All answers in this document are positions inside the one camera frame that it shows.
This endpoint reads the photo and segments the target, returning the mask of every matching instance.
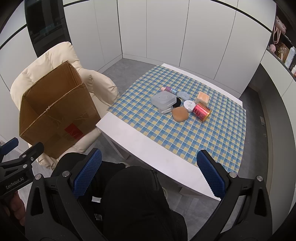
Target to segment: checkered tablecloth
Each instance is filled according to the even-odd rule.
[[[171,113],[159,113],[150,98],[160,92],[162,86],[187,92],[191,100],[195,100],[199,91],[208,94],[211,114],[201,122],[190,113],[186,121],[178,123]],[[227,172],[237,173],[239,170],[246,132],[246,110],[197,80],[156,66],[139,78],[108,110],[194,165],[197,152],[206,149]]]

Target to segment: cream armchair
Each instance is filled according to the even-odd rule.
[[[98,113],[102,118],[107,113],[107,108],[119,98],[117,87],[107,76],[94,70],[84,69],[80,64],[73,46],[69,42],[59,43],[47,50],[43,55],[24,69],[15,79],[10,89],[10,95],[17,108],[20,110],[22,95],[28,88],[41,77],[45,76],[51,70],[67,60],[80,74],[82,81],[86,84]],[[95,128],[68,150],[65,150],[58,159],[54,159],[43,153],[37,158],[37,162],[46,168],[53,170],[64,154],[68,152],[84,153],[99,135],[99,129]]]

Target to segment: white bottle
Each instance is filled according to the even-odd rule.
[[[289,51],[289,54],[288,54],[288,56],[287,56],[287,59],[286,59],[286,61],[285,61],[285,66],[286,66],[287,68],[290,68],[294,56],[295,56],[295,48],[294,48],[294,47],[291,47],[291,48],[290,48],[290,51]]]

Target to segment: cardboard box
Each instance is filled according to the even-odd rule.
[[[32,85],[22,96],[20,137],[57,159],[92,131],[100,116],[86,85],[67,61]]]

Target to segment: red label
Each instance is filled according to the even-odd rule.
[[[73,123],[65,128],[65,131],[76,140],[80,140],[84,135]]]

